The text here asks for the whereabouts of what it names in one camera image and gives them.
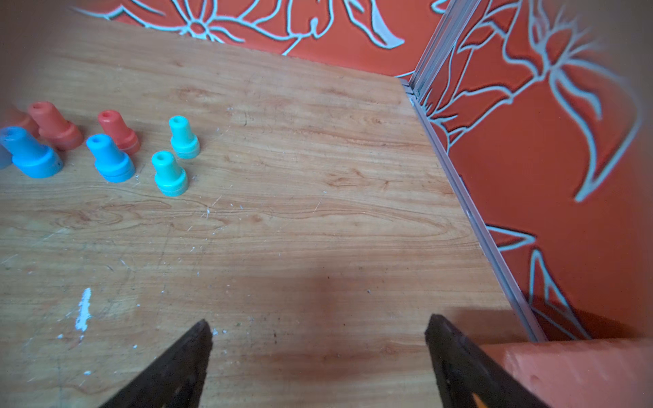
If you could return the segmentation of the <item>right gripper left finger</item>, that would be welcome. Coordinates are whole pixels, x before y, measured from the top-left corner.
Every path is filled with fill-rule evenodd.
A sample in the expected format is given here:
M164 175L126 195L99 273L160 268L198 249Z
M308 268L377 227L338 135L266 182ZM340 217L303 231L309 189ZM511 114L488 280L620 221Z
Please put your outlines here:
M213 347L212 337L207 321L198 321L103 406L199 406Z

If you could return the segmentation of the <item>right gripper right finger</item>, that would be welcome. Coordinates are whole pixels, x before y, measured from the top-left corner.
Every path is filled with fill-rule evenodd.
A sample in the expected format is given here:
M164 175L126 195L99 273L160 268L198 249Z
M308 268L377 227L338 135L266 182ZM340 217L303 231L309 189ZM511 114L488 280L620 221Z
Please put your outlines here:
M425 331L436 384L444 407L544 407L445 316L430 316Z

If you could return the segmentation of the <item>blue stamp body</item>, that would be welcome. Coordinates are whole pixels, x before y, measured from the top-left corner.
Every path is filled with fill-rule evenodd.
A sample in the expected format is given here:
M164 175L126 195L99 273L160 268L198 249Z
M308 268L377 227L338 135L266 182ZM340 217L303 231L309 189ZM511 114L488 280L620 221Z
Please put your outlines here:
M0 146L0 169L8 168L12 164L11 153L3 146Z
M1 129L1 144L12 155L12 163L30 178L49 178L63 168L60 156L23 127Z
M120 151L106 134L90 136L86 144L95 158L95 168L110 183L122 183L134 176L135 167L130 156Z

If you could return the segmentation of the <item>red stamp body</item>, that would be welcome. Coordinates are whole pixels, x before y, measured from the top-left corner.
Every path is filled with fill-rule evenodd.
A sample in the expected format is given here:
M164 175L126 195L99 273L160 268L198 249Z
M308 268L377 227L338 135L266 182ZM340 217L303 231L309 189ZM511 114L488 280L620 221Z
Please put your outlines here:
M110 136L120 151L129 156L140 149L136 132L124 122L122 115L115 110L104 110L98 114L98 121L105 134Z
M79 128L66 120L54 104L39 101L28 107L28 113L39 126L39 135L60 151L71 151L84 142Z
M35 120L26 112L19 110L15 106L11 105L7 108L1 119L1 126L6 127L19 127L25 129L29 134L34 138L39 138L39 126Z

